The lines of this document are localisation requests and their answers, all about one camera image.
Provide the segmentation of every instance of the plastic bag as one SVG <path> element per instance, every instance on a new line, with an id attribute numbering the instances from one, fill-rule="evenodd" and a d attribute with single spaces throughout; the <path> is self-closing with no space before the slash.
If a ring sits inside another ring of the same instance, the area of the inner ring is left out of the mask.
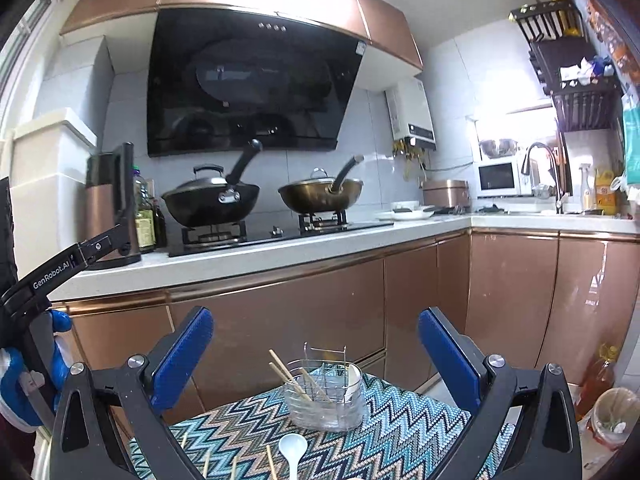
<path id="1" fill-rule="evenodd" d="M 626 182 L 640 185 L 640 106 L 631 92 L 622 96 L 622 120 L 625 129 Z"/>

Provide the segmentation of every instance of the white countertop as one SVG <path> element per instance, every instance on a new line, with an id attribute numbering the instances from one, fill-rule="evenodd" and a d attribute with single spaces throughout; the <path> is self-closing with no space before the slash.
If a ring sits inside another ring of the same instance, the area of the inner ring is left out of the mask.
<path id="1" fill-rule="evenodd" d="M 635 221 L 606 217 L 540 214 L 435 216 L 423 221 L 396 222 L 392 226 L 282 240 L 175 258 L 159 252 L 144 254 L 142 261 L 129 266 L 80 272 L 52 292 L 49 299 L 70 301 L 206 282 L 335 258 L 468 227 L 640 234 L 640 224 Z"/>

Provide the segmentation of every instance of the patterned cushion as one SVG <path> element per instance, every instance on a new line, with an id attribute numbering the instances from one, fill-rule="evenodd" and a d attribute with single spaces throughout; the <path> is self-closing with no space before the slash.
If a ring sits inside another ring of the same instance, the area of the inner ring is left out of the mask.
<path id="1" fill-rule="evenodd" d="M 374 376 L 364 375 L 366 412 L 362 425 L 349 433 L 299 430 L 287 416 L 280 389 L 239 400 L 171 427 L 178 442 L 188 432 L 185 451 L 202 471 L 210 449 L 207 478 L 228 480 L 238 456 L 236 478 L 269 480 L 265 444 L 271 445 L 278 478 L 289 477 L 278 440 L 301 433 L 308 450 L 298 469 L 300 480 L 423 480 L 438 465 L 470 420 L 468 412 L 401 390 Z M 478 478 L 494 475 L 514 426 L 505 424 Z M 135 439 L 132 461 L 142 479 L 153 479 Z"/>

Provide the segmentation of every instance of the chopstick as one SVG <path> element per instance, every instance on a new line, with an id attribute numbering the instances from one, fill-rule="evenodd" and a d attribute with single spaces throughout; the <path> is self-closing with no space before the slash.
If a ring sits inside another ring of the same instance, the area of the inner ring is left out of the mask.
<path id="1" fill-rule="evenodd" d="M 293 375 L 291 375 L 291 373 L 289 372 L 289 369 L 280 360 L 276 352 L 274 352 L 273 350 L 269 350 L 269 354 L 271 354 L 271 357 L 273 357 L 273 359 L 280 365 L 280 369 L 278 369 L 278 367 L 274 363 L 271 363 L 271 362 L 269 363 L 269 366 L 279 375 L 279 377 L 285 383 L 292 383 L 293 387 L 304 399 L 308 400 L 309 402 L 313 402 L 311 400 L 311 397 L 309 397 L 305 393 L 305 391 L 302 389 L 302 386 L 300 386 L 298 382 L 293 378 Z"/>
<path id="2" fill-rule="evenodd" d="M 304 368 L 300 368 L 302 370 L 302 374 L 304 375 L 305 379 L 310 381 L 311 384 L 313 386 L 316 387 L 316 389 L 318 389 L 318 391 L 322 394 L 322 396 L 324 397 L 324 400 L 328 400 L 329 402 L 333 402 L 330 397 L 324 392 L 324 390 L 318 385 L 318 383 L 316 383 L 315 379 L 309 375 L 309 373 L 304 369 Z"/>
<path id="3" fill-rule="evenodd" d="M 271 456 L 271 447 L 267 444 L 267 459 L 269 460 L 269 469 L 271 469 L 271 478 L 273 480 L 278 480 L 278 476 L 276 475 L 276 468 L 273 465 L 273 457 Z"/>
<path id="4" fill-rule="evenodd" d="M 238 465 L 238 455 L 234 456 L 234 460 L 231 463 L 231 480 L 236 480 L 236 466 Z"/>
<path id="5" fill-rule="evenodd" d="M 202 468 L 202 477 L 206 478 L 209 474 L 209 460 L 211 458 L 211 448 L 207 449 L 207 453 L 204 455 L 204 467 Z"/>

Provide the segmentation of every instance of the white microwave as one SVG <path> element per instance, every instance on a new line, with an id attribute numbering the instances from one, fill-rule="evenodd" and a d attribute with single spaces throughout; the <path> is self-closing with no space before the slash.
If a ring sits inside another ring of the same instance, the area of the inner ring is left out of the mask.
<path id="1" fill-rule="evenodd" d="M 497 196 L 532 196 L 532 186 L 540 182 L 538 164 L 531 159 L 530 176 L 520 173 L 524 152 L 490 158 L 475 164 L 478 198 Z"/>

